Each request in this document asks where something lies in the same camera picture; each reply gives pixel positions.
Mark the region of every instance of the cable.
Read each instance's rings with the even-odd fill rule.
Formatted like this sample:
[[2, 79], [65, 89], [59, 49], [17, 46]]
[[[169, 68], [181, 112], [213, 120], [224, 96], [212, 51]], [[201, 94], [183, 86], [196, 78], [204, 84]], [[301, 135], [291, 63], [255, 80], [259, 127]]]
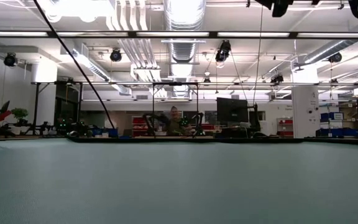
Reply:
[[0, 4], [4, 4], [6, 6], [11, 6], [11, 7], [16, 7], [16, 8], [20, 8], [20, 9], [36, 9], [37, 7], [34, 6], [14, 6], [8, 3], [4, 3], [4, 2], [0, 2]]
[[248, 103], [246, 91], [244, 90], [244, 87], [242, 86], [242, 80], [241, 80], [239, 71], [238, 71], [238, 69], [237, 69], [236, 61], [234, 60], [233, 51], [231, 52], [231, 57], [233, 58], [234, 68], [236, 69], [237, 77], [238, 77], [238, 79], [239, 79], [239, 81], [240, 81], [240, 86], [241, 86], [242, 92], [244, 93], [244, 96], [245, 96], [245, 98], [246, 98], [246, 100], [247, 100], [247, 106], [249, 107], [249, 103]]
[[85, 75], [85, 72], [82, 70], [81, 65], [77, 62], [77, 60], [75, 59], [74, 55], [70, 52], [70, 50], [68, 49], [68, 47], [65, 45], [65, 43], [62, 41], [62, 39], [59, 37], [59, 35], [57, 34], [56, 30], [53, 28], [53, 26], [51, 25], [51, 23], [49, 22], [47, 16], [45, 15], [45, 13], [43, 12], [40, 4], [38, 3], [38, 0], [34, 0], [35, 5], [37, 6], [38, 11], [40, 12], [41, 16], [43, 17], [44, 21], [47, 23], [47, 25], [49, 26], [50, 30], [53, 32], [53, 34], [56, 36], [56, 38], [59, 40], [59, 43], [62, 45], [62, 47], [66, 50], [66, 52], [69, 54], [69, 56], [73, 59], [75, 65], [77, 66], [77, 68], [79, 69], [79, 71], [81, 72], [81, 74], [84, 76], [85, 80], [88, 82], [88, 84], [90, 85], [90, 87], [92, 88], [92, 90], [94, 91], [94, 93], [96, 94], [96, 96], [98, 97], [100, 103], [103, 106], [104, 112], [106, 113], [107, 118], [109, 119], [110, 125], [113, 129], [115, 129], [114, 124], [111, 121], [110, 118], [110, 114], [109, 111], [106, 108], [106, 105], [104, 105], [102, 98], [100, 97], [99, 93], [96, 91], [96, 89], [94, 88], [94, 86], [92, 85], [91, 81], [89, 80], [89, 78]]
[[259, 49], [258, 49], [258, 59], [257, 59], [257, 65], [256, 65], [256, 77], [255, 77], [255, 91], [254, 91], [254, 99], [252, 100], [252, 104], [255, 104], [255, 94], [256, 94], [256, 84], [258, 82], [258, 73], [259, 73], [259, 58], [260, 58], [260, 45], [262, 43], [262, 24], [263, 24], [263, 16], [264, 16], [264, 8], [262, 7], [262, 10], [260, 12], [260, 34], [259, 34]]
[[4, 105], [4, 95], [5, 95], [5, 77], [6, 77], [6, 66], [4, 66], [4, 80], [2, 83], [2, 98], [1, 98], [1, 105]]
[[209, 60], [209, 64], [208, 64], [208, 66], [207, 66], [206, 69], [205, 69], [206, 72], [208, 71], [209, 66], [211, 65], [212, 59], [213, 59], [214, 55], [216, 55], [216, 52], [217, 52], [218, 49], [220, 48], [221, 44], [222, 44], [222, 41], [219, 42], [219, 45], [216, 47], [216, 49], [215, 49], [215, 51], [214, 51], [214, 54], [212, 54], [212, 58], [211, 58], [211, 60]]

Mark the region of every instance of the black pole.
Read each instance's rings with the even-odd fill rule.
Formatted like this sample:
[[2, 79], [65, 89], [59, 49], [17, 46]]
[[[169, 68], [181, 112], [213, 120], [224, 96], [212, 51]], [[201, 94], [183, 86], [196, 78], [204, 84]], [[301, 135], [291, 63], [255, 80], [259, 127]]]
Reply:
[[155, 129], [155, 122], [154, 122], [154, 87], [155, 87], [155, 84], [153, 83], [153, 125], [152, 127]]
[[197, 114], [198, 114], [198, 83], [196, 85], [197, 85]]
[[79, 92], [79, 95], [78, 95], [77, 122], [80, 122], [81, 103], [82, 103], [82, 91], [83, 91], [83, 84], [80, 83], [80, 92]]
[[32, 122], [32, 135], [35, 135], [35, 127], [37, 125], [37, 112], [38, 112], [38, 96], [40, 91], [40, 83], [37, 83], [37, 88], [35, 91], [35, 108], [34, 108], [34, 120]]

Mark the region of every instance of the ceiling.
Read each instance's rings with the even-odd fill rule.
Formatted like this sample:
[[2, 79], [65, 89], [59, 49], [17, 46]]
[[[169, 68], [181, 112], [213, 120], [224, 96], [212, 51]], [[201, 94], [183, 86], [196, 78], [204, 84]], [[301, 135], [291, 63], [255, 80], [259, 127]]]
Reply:
[[[20, 6], [16, 0], [3, 0], [1, 2]], [[25, 1], [25, 3], [34, 7], [32, 1]], [[311, 1], [295, 1], [287, 13], [280, 18], [273, 18], [271, 11], [266, 8], [262, 10], [262, 7], [256, 2], [252, 1], [250, 8], [246, 8], [244, 3], [245, 1], [239, 0], [207, 0], [203, 30], [347, 32], [358, 25], [358, 19], [352, 15], [348, 7], [342, 10], [336, 9], [336, 7], [339, 7], [340, 1], [321, 1], [321, 4], [317, 7], [312, 6]], [[163, 11], [160, 10], [162, 0], [148, 0], [147, 5], [146, 16], [149, 29], [164, 30]], [[48, 30], [45, 23], [37, 18], [40, 15], [36, 10], [16, 8], [0, 3], [0, 30]], [[108, 30], [104, 17], [99, 17], [90, 23], [82, 22], [78, 17], [64, 17], [59, 22], [53, 23], [53, 26], [56, 30]], [[167, 77], [170, 69], [168, 46], [162, 44], [160, 39], [152, 39], [151, 41], [157, 63], [161, 67], [161, 77]], [[214, 53], [221, 40], [207, 39], [204, 44], [198, 45], [196, 62], [199, 65], [194, 66], [192, 80], [202, 82], [204, 72], [208, 71], [211, 73], [212, 82], [216, 81], [216, 77], [218, 82], [234, 82], [238, 81], [238, 76], [241, 77], [241, 80], [248, 82], [254, 82], [255, 79], [262, 82], [261, 77], [281, 63], [282, 60], [294, 55], [311, 53], [329, 41], [233, 39], [230, 40], [233, 57], [226, 60], [223, 68], [216, 68]], [[118, 63], [113, 63], [109, 59], [112, 49], [120, 47], [117, 39], [75, 39], [75, 42], [78, 45], [82, 43], [87, 45], [90, 49], [90, 57], [97, 60], [105, 70], [115, 72], [122, 81], [131, 79], [129, 73], [126, 73], [130, 70], [131, 63], [125, 54], [121, 62]], [[0, 46], [36, 46], [59, 61], [59, 75], [72, 76], [77, 80], [83, 80], [73, 62], [67, 56], [60, 55], [58, 40], [6, 38], [0, 39]], [[341, 53], [343, 62], [357, 56], [358, 43]], [[318, 67], [319, 80], [328, 81], [336, 75], [357, 70], [358, 57], [334, 67], [332, 71], [328, 62], [319, 62]], [[92, 77], [89, 71], [86, 72], [87, 75]], [[282, 73], [285, 81], [290, 82], [290, 69], [283, 70]], [[358, 82], [358, 75], [351, 77], [346, 82]]]

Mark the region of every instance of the man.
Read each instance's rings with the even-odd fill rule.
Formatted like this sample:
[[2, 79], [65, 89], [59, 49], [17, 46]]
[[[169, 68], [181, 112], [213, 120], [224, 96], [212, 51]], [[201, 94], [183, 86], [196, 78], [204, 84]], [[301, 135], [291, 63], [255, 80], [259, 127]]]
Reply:
[[171, 108], [171, 119], [167, 124], [165, 129], [167, 130], [167, 136], [177, 136], [177, 135], [190, 135], [191, 126], [187, 124], [187, 126], [183, 127], [180, 125], [181, 116], [176, 106], [172, 106]]

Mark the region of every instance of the light fixture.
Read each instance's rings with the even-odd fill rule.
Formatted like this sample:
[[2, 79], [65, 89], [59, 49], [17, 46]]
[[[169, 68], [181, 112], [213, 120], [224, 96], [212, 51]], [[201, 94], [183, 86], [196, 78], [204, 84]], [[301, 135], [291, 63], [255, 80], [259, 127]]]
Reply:
[[205, 44], [205, 40], [161, 40], [163, 44]]
[[323, 32], [300, 32], [298, 37], [301, 38], [358, 38], [357, 33], [323, 33]]
[[289, 32], [218, 32], [218, 37], [288, 37]]
[[60, 37], [127, 37], [127, 32], [57, 32]]
[[25, 32], [0, 31], [0, 36], [5, 36], [5, 37], [48, 37], [48, 33], [34, 32], [34, 31], [25, 31]]
[[138, 32], [138, 37], [207, 37], [209, 32]]

